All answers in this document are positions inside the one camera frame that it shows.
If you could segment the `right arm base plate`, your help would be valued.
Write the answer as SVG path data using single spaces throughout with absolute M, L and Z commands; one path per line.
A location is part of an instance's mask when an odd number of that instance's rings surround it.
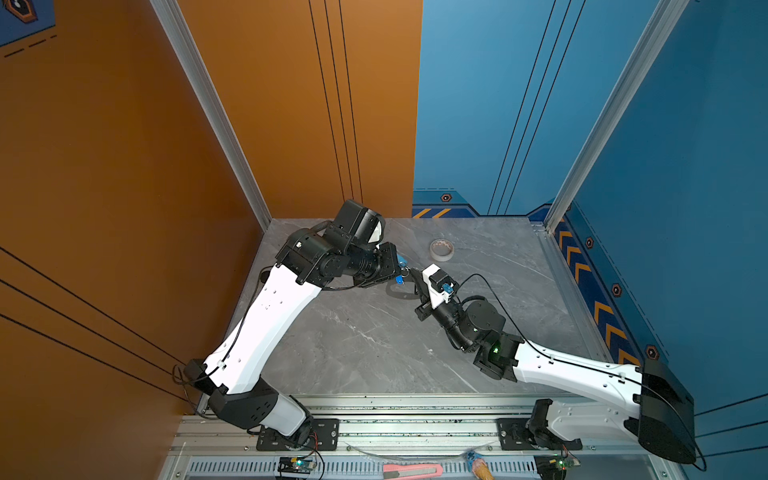
M 546 421 L 533 419 L 500 418 L 496 420 L 497 434 L 504 451 L 546 450 L 560 452 L 583 449 L 580 439 L 564 440 L 555 435 Z

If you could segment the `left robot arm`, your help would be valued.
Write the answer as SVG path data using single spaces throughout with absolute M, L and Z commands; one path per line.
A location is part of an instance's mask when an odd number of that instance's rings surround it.
M 384 241 L 384 231 L 380 214 L 348 200 L 334 220 L 291 234 L 244 317 L 206 359 L 184 367 L 183 383 L 207 395 L 217 419 L 243 430 L 266 427 L 304 444 L 310 413 L 264 380 L 262 370 L 295 319 L 333 280 L 348 276 L 353 287 L 368 288 L 399 275 L 396 248 Z

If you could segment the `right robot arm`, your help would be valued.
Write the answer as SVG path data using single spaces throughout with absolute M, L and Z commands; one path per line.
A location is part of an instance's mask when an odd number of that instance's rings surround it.
M 526 425 L 538 447 L 576 449 L 584 436 L 628 438 L 665 460 L 705 470 L 693 397 L 665 363 L 616 364 L 552 350 L 521 330 L 506 332 L 511 318 L 501 303 L 481 295 L 459 299 L 459 284 L 438 266 L 404 273 L 421 301 L 417 317 L 435 319 L 455 349 L 473 355 L 481 373 L 586 399 L 581 406 L 538 400 Z

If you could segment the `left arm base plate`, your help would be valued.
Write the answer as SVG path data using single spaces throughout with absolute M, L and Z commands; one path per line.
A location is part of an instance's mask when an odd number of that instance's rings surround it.
M 298 434 L 282 436 L 277 430 L 263 427 L 256 449 L 261 452 L 318 450 L 335 451 L 338 447 L 340 421 L 336 418 L 313 418 Z

